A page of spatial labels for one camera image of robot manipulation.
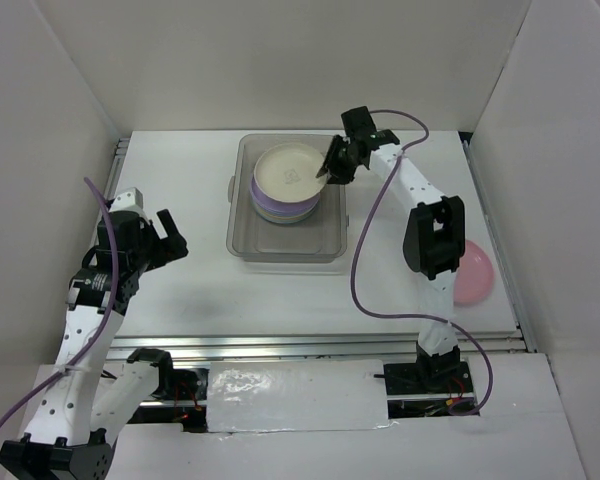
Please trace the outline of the cream plastic plate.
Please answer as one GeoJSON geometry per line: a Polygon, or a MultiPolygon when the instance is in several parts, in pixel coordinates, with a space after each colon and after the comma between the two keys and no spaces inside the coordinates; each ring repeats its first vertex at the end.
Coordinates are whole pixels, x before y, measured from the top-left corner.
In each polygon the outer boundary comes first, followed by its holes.
{"type": "Polygon", "coordinates": [[[326,175],[318,176],[323,161],[323,154],[306,144],[276,145],[260,156],[253,176],[269,198],[284,203],[304,202],[327,184],[326,175]]]}

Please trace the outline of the purple plate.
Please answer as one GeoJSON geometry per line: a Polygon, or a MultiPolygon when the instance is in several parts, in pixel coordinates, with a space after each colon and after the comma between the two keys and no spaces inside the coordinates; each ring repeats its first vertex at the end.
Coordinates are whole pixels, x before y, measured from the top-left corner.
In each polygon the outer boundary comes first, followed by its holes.
{"type": "Polygon", "coordinates": [[[289,203],[274,200],[260,189],[254,176],[251,177],[250,196],[251,202],[258,213],[266,212],[276,216],[296,216],[313,212],[320,200],[319,194],[300,202],[289,203]]]}

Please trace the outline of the blue plastic plate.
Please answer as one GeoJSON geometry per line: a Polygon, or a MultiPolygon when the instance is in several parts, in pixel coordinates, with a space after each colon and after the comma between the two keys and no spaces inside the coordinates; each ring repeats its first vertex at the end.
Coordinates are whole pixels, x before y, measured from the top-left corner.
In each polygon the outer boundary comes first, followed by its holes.
{"type": "Polygon", "coordinates": [[[276,216],[276,215],[270,215],[266,212],[262,213],[260,212],[258,214],[258,216],[262,219],[264,219],[265,221],[268,221],[270,223],[273,224],[279,224],[279,225],[291,225],[291,224],[297,224],[299,222],[302,222],[304,220],[306,220],[307,218],[312,216],[312,212],[307,212],[301,215],[296,215],[296,216],[276,216]]]}

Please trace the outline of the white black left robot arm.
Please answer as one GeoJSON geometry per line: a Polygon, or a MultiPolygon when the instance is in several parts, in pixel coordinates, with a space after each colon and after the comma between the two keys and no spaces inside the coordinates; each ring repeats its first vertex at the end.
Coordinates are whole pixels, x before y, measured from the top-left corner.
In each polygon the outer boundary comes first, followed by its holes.
{"type": "Polygon", "coordinates": [[[96,243],[71,278],[65,330],[54,371],[35,388],[40,404],[17,440],[5,441],[0,464],[18,479],[103,479],[118,436],[148,397],[176,390],[169,352],[138,348],[126,369],[97,393],[107,354],[140,277],[187,256],[187,242],[168,210],[157,217],[166,233],[136,208],[109,211],[97,226],[96,243]]]}

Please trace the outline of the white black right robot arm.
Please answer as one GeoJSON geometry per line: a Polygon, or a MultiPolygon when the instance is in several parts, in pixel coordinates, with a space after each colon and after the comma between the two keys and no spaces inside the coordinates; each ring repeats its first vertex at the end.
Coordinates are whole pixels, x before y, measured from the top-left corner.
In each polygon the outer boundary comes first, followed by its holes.
{"type": "Polygon", "coordinates": [[[402,256],[417,276],[420,307],[416,313],[379,313],[362,305],[355,289],[355,307],[364,315],[383,320],[418,319],[415,378],[410,385],[430,392],[440,390],[455,375],[460,360],[456,329],[451,320],[454,282],[465,254],[465,206],[459,196],[434,187],[408,160],[408,149],[424,143],[430,131],[423,121],[420,138],[403,143],[390,129],[380,130],[366,106],[341,115],[344,132],[332,138],[317,175],[330,184],[348,185],[359,167],[376,174],[383,185],[372,207],[393,190],[407,214],[402,256]]]}

